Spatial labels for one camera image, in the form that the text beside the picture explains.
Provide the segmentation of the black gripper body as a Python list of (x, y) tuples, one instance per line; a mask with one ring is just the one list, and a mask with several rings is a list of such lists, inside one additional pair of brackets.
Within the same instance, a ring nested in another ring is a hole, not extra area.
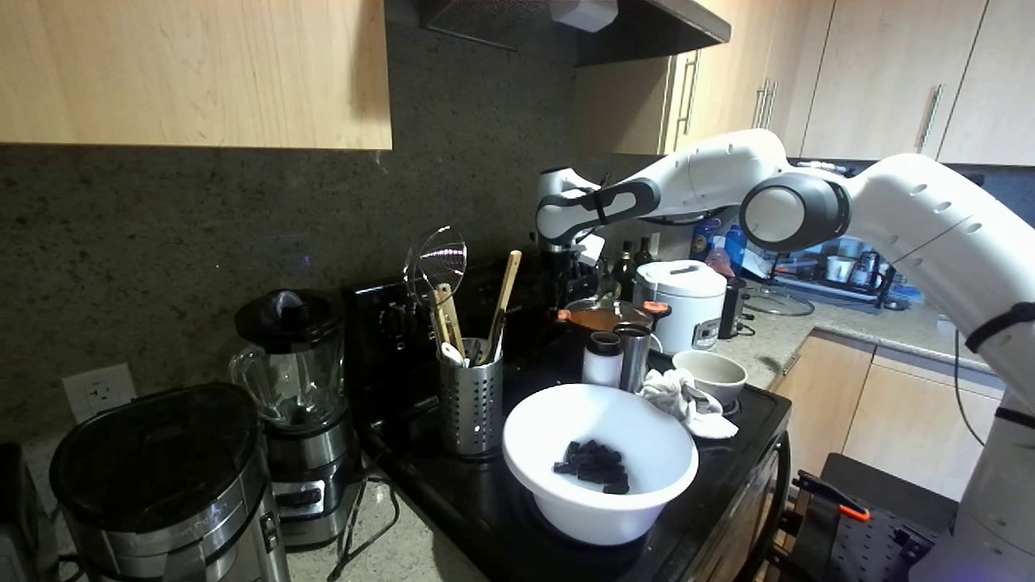
[(599, 262), (600, 262), (606, 242), (599, 237), (589, 237), (576, 246), (545, 246), (544, 279), (545, 279), (545, 298), (562, 306), (579, 298), (592, 298), (599, 292)]

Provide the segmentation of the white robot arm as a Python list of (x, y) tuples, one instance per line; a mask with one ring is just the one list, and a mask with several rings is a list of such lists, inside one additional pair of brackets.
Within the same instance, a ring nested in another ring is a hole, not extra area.
[(539, 179), (538, 237), (570, 248), (624, 221), (730, 210), (765, 254), (845, 242), (842, 270), (893, 267), (917, 287), (1001, 381), (993, 428), (952, 533), (917, 568), (937, 582), (1035, 580), (1035, 231), (960, 172), (900, 153), (842, 175), (796, 164), (771, 130), (683, 147), (595, 185), (571, 167)]

